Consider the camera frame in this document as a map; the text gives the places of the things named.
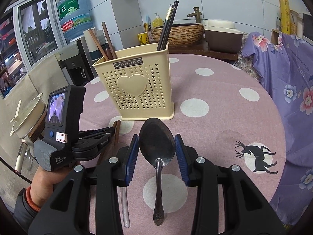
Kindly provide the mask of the person's left hand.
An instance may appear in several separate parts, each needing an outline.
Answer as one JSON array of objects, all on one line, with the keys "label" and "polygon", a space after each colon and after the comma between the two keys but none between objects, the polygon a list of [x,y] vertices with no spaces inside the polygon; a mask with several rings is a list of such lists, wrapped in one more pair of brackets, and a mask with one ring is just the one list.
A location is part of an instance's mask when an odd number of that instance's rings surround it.
[{"label": "person's left hand", "polygon": [[30,199],[36,207],[41,208],[54,191],[54,185],[60,183],[73,168],[63,167],[53,172],[38,167],[30,187]]}]

